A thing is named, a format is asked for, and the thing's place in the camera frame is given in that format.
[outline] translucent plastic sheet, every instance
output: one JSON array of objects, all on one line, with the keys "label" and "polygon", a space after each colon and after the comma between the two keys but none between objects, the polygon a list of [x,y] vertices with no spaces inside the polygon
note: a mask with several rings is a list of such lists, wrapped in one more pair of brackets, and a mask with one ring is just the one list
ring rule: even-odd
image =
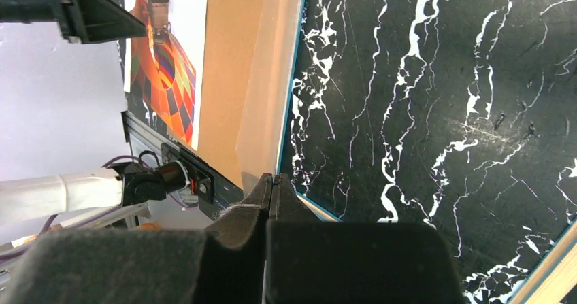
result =
[{"label": "translucent plastic sheet", "polygon": [[303,0],[264,0],[237,155],[245,194],[276,172]]}]

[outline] white wall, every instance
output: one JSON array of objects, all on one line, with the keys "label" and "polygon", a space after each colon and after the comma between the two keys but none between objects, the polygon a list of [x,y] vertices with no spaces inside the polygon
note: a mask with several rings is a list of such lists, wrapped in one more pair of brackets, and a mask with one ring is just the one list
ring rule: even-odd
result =
[{"label": "white wall", "polygon": [[[86,171],[130,153],[118,59],[115,42],[68,44],[56,23],[0,24],[0,181]],[[0,226],[0,243],[45,220]]]}]

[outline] black marble table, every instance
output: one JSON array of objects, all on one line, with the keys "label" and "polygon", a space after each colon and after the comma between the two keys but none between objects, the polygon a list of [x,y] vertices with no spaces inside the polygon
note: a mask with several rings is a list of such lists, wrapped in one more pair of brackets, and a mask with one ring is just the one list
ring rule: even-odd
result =
[{"label": "black marble table", "polygon": [[577,0],[306,0],[282,170],[504,303],[576,217],[576,75]]}]

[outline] hot air balloon picture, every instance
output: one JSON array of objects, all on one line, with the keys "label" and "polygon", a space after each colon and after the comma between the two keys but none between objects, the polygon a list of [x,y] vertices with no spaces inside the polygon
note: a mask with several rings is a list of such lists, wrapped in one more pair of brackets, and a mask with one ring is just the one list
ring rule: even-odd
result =
[{"label": "hot air balloon picture", "polygon": [[195,148],[197,72],[171,32],[169,6],[170,0],[135,1],[130,12],[146,25],[148,36],[130,42],[129,83],[179,141]]}]

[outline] blue edge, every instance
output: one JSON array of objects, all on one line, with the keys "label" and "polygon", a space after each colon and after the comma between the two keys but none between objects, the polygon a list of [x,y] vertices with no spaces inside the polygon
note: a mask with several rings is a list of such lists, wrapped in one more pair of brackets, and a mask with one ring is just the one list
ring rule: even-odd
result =
[{"label": "blue edge", "polygon": [[[299,21],[300,21],[300,22],[302,22],[304,5],[305,5],[305,0],[302,0],[302,2],[301,2],[301,11],[300,11],[300,15],[299,15]],[[292,70],[292,72],[291,72],[291,76],[294,76],[294,75],[295,75],[295,64],[296,64],[296,62],[297,62],[297,52],[298,52],[298,50],[299,50],[299,37],[300,37],[300,33],[297,34],[297,37],[296,37],[296,40],[295,40],[295,55],[294,55],[294,57],[293,57],[293,70]],[[289,107],[290,107],[290,104],[291,104],[291,95],[292,95],[292,88],[289,87],[288,94],[286,95],[286,96],[287,96],[287,100],[286,100],[286,110],[285,110],[285,113],[284,113],[284,124],[283,124],[283,126],[282,126],[282,130],[283,130],[283,131],[286,129],[286,125],[287,125],[287,123],[288,123],[288,121],[289,121],[289,113],[288,113],[288,112],[289,112]],[[282,153],[283,153],[283,151],[284,151],[284,133],[283,133],[283,136],[282,136],[282,140],[281,140],[281,142],[280,142],[280,151],[279,151],[279,158],[278,158],[278,160],[277,160],[278,164],[277,164],[277,167],[276,167],[276,173],[279,173],[279,172],[280,172],[280,163],[281,163],[281,160],[282,160]],[[297,193],[297,195],[298,195],[299,197],[301,197],[302,199],[304,199],[305,201],[307,201],[308,203],[310,203],[311,205],[313,205],[313,206],[314,206],[315,208],[317,208],[319,211],[322,211],[324,214],[327,214],[328,216],[330,216],[334,221],[342,222],[342,220],[341,220],[340,218],[338,218],[337,216],[335,216],[335,215],[333,215],[332,213],[328,212],[327,210],[325,210],[324,208],[322,208],[321,206],[319,206],[319,205],[316,204],[315,202],[311,201],[309,198],[303,196],[300,192],[297,191],[296,193]],[[321,216],[318,216],[318,217],[319,217],[321,220],[326,220],[326,218],[324,218],[324,217],[321,217]],[[562,236],[560,236],[559,240],[562,239],[563,236],[565,236],[565,234],[566,234],[568,231],[569,231],[569,227],[567,227],[567,229],[563,232],[563,234],[562,234]],[[575,247],[575,245],[577,245],[577,239],[573,240],[572,245],[569,246],[569,248],[568,248],[564,253],[562,253],[562,255],[560,255],[560,257],[555,261],[554,265],[543,275],[543,277],[541,278],[541,280],[539,281],[539,283],[537,284],[537,286],[521,301],[521,303],[526,303],[526,302],[527,302],[527,299],[530,298],[531,295],[533,295],[533,293],[535,292],[535,290],[536,290],[537,288],[539,288],[539,286],[541,286],[541,284],[544,282],[544,280],[545,280],[546,278],[548,278],[549,275],[553,272],[553,269],[555,269],[555,267],[557,267],[557,265],[559,265],[559,263],[565,258],[565,256],[567,255],[567,253],[568,253],[573,247]],[[545,257],[543,257],[543,258],[541,259],[541,261],[539,262],[539,264],[537,265],[537,267],[533,270],[533,272],[536,271],[536,270],[541,266],[541,264],[543,264],[543,261],[544,261],[544,259],[545,259],[547,256],[545,256]],[[522,288],[522,286],[523,286],[523,285],[521,284],[521,285],[515,290],[515,292],[511,295],[510,298],[513,298],[513,297],[519,292],[519,290]]]}]

